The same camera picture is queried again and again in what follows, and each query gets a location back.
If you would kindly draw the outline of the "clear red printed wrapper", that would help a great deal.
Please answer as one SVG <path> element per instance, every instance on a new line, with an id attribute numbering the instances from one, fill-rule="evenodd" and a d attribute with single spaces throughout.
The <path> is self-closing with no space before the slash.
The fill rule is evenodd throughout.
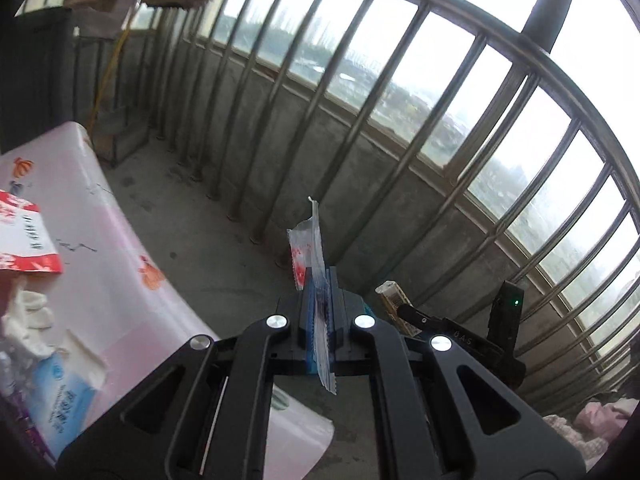
<path id="1" fill-rule="evenodd" d="M 331 370 L 330 328 L 332 298 L 329 271 L 324 261 L 320 229 L 319 202 L 311 196 L 311 215 L 288 229 L 294 284 L 307 300 L 300 314 L 305 315 L 304 341 L 307 353 L 307 370 L 319 377 L 328 393 L 337 395 L 337 383 Z"/>

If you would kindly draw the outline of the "brown snack wrapper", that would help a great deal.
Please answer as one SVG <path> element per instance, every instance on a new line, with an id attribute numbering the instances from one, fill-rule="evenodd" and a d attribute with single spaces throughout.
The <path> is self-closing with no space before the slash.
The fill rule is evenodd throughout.
<path id="1" fill-rule="evenodd" d="M 375 292 L 380 297 L 388 316 L 401 333 L 410 337 L 418 336 L 421 333 L 418 328 L 407 323 L 398 315 L 399 307 L 403 304 L 410 304 L 410 300 L 395 281 L 385 281 L 378 285 Z"/>

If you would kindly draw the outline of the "metal balcony railing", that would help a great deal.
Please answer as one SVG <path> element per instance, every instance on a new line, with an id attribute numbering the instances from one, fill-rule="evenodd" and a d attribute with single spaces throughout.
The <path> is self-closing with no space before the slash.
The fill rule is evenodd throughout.
<path id="1" fill-rule="evenodd" d="M 638 0 L 12 0 L 1 146 L 149 113 L 178 176 L 281 264 L 319 202 L 355 292 L 486 330 L 524 290 L 518 392 L 543 413 L 639 378 Z"/>

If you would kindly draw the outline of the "pink patterned tablecloth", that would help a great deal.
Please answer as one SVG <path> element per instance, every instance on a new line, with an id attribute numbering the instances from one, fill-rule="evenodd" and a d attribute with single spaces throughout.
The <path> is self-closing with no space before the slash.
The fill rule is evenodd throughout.
<path id="1" fill-rule="evenodd" d="M 217 418 L 205 360 L 215 334 L 188 306 L 119 207 L 83 126 L 68 122 L 1 157 L 1 191 L 37 204 L 63 263 L 61 274 L 1 270 L 1 316 L 13 282 L 42 292 L 54 315 L 47 344 L 76 334 L 107 367 L 84 430 L 56 462 L 41 456 L 1 395 L 6 479 L 204 479 Z M 2 337 L 15 392 L 35 361 Z"/>

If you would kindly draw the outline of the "blue white medicine box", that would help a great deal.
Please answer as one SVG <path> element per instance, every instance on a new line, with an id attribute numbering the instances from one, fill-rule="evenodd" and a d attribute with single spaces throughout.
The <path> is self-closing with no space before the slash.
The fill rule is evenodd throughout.
<path id="1" fill-rule="evenodd" d="M 84 430 L 89 408 L 106 378 L 105 363 L 70 330 L 58 348 L 35 365 L 26 408 L 50 460 L 56 462 Z"/>

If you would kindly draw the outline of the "metal dustpan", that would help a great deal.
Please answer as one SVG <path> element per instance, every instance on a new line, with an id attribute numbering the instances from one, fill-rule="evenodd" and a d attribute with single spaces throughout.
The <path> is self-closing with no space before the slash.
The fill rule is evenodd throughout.
<path id="1" fill-rule="evenodd" d="M 149 113 L 124 106 L 102 116 L 93 129 L 93 147 L 99 160 L 117 167 L 149 142 Z"/>

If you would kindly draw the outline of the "white crumpled tissue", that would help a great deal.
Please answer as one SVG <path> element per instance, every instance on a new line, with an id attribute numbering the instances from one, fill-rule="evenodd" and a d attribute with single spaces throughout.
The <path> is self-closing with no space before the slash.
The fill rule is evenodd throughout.
<path id="1" fill-rule="evenodd" d="M 53 326 L 54 315 L 42 292 L 27 289 L 24 276 L 17 278 L 10 291 L 6 312 L 1 317 L 3 339 L 20 356 L 35 361 L 49 359 L 55 346 L 47 344 L 42 332 Z"/>

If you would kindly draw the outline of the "purple snack bag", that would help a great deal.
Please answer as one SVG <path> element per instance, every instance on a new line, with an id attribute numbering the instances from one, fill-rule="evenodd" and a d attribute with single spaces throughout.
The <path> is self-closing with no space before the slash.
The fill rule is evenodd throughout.
<path id="1" fill-rule="evenodd" d="M 10 401 L 14 405 L 14 408 L 17 412 L 16 420 L 24 430 L 24 433 L 28 437 L 29 442 L 34 446 L 34 448 L 41 456 L 43 456 L 44 458 L 49 458 L 49 450 L 47 448 L 47 445 L 44 443 L 40 432 L 38 431 L 34 422 L 28 414 L 28 409 L 26 408 L 21 393 L 12 393 L 10 396 Z"/>

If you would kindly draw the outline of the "crushed Pepsi plastic bottle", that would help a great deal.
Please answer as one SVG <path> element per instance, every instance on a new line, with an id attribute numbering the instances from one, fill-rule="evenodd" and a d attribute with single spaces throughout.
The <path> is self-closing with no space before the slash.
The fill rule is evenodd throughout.
<path id="1" fill-rule="evenodd" d="M 0 352 L 0 391 L 2 396 L 11 399 L 16 390 L 14 369 L 10 356 L 5 352 Z"/>

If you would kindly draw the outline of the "red white snack bag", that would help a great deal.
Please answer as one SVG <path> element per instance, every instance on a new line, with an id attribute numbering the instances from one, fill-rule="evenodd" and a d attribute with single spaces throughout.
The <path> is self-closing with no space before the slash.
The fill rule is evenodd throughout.
<path id="1" fill-rule="evenodd" d="M 0 266 L 22 273 L 63 272 L 37 204 L 1 191 Z"/>

